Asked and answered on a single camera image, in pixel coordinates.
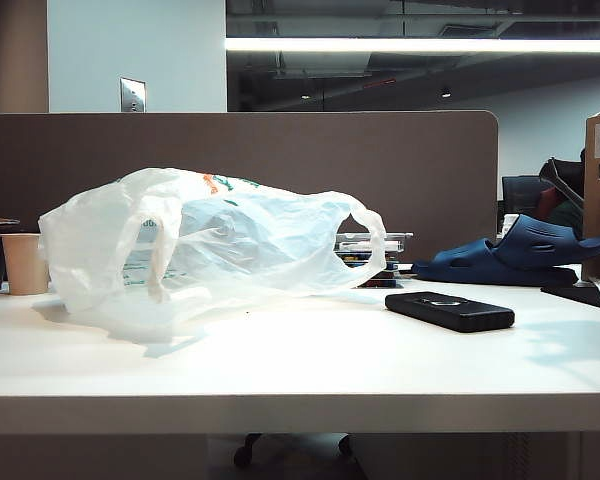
white desk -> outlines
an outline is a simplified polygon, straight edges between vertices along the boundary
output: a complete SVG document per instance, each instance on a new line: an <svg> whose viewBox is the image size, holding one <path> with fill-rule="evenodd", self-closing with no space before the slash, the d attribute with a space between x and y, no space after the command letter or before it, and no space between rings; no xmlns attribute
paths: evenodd
<svg viewBox="0 0 600 480"><path fill-rule="evenodd" d="M385 310L433 290L514 309L460 334ZM416 280L112 338L55 294L0 293L0 434L600 430L600 309Z"/></svg>

phone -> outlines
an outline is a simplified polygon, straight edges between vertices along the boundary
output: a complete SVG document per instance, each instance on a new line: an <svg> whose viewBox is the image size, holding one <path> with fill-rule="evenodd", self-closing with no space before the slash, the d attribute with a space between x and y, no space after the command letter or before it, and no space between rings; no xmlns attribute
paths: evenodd
<svg viewBox="0 0 600 480"><path fill-rule="evenodd" d="M514 322L510 308L435 292L387 295L384 304L391 311L460 333L509 328Z"/></svg>

blue slipper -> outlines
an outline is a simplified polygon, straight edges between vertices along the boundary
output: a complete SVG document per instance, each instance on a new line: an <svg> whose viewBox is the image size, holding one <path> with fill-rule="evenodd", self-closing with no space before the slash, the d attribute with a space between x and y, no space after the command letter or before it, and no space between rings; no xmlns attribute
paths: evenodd
<svg viewBox="0 0 600 480"><path fill-rule="evenodd" d="M512 268L494 255L493 244L486 238L439 252L431 262L415 262L411 271L423 280L452 283L545 287L573 285L578 281L575 272L569 268Z"/></svg>
<svg viewBox="0 0 600 480"><path fill-rule="evenodd" d="M516 269L581 263L600 255L600 237L578 241L571 227L520 215L493 254Z"/></svg>

ceiling light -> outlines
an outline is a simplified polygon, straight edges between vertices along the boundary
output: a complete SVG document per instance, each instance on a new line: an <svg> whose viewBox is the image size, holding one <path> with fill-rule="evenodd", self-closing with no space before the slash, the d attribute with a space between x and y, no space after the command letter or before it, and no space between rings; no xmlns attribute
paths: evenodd
<svg viewBox="0 0 600 480"><path fill-rule="evenodd" d="M227 38L229 51L247 52L496 52L600 53L600 40L495 38Z"/></svg>

wall plate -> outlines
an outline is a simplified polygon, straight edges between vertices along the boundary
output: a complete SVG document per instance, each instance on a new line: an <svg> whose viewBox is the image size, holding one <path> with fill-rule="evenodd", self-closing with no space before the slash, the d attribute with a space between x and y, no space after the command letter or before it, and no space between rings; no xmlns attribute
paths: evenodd
<svg viewBox="0 0 600 480"><path fill-rule="evenodd" d="M120 110L122 112L144 112L147 104L145 83L120 77Z"/></svg>

